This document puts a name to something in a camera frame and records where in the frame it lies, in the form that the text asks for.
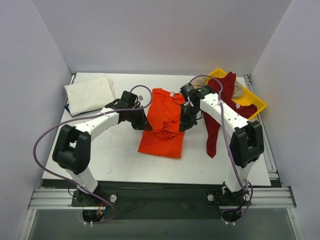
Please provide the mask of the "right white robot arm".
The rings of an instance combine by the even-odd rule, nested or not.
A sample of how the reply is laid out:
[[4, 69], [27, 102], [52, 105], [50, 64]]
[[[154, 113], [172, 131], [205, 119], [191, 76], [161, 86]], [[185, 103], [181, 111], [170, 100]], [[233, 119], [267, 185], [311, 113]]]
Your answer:
[[179, 131], [185, 132], [197, 124], [197, 114], [202, 111], [222, 127], [223, 137], [231, 161], [232, 170], [226, 178], [222, 200], [233, 204], [240, 197], [240, 190], [249, 189], [248, 175], [255, 161], [264, 152], [263, 129], [259, 121], [249, 121], [228, 106], [216, 93], [205, 85], [194, 88], [187, 83], [180, 88], [185, 103], [181, 104]]

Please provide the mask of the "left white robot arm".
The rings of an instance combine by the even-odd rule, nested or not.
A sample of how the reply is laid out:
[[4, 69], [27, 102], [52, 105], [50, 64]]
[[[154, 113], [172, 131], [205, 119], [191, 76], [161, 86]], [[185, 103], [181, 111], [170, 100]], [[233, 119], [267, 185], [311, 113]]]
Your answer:
[[105, 105], [94, 118], [74, 126], [63, 125], [59, 131], [52, 159], [86, 189], [83, 200], [90, 206], [101, 201], [101, 193], [96, 190], [99, 183], [89, 168], [91, 143], [107, 129], [125, 121], [134, 130], [151, 131], [140, 100], [136, 94], [124, 91], [121, 98]]

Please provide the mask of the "orange t shirt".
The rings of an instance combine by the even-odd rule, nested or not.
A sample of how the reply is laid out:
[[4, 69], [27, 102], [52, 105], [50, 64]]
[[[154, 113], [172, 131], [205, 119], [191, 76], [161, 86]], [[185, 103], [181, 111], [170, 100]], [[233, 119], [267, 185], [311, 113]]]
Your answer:
[[142, 134], [138, 152], [158, 157], [180, 159], [184, 133], [180, 131], [181, 94], [172, 94], [162, 88], [152, 90], [152, 103], [147, 120], [152, 130]]

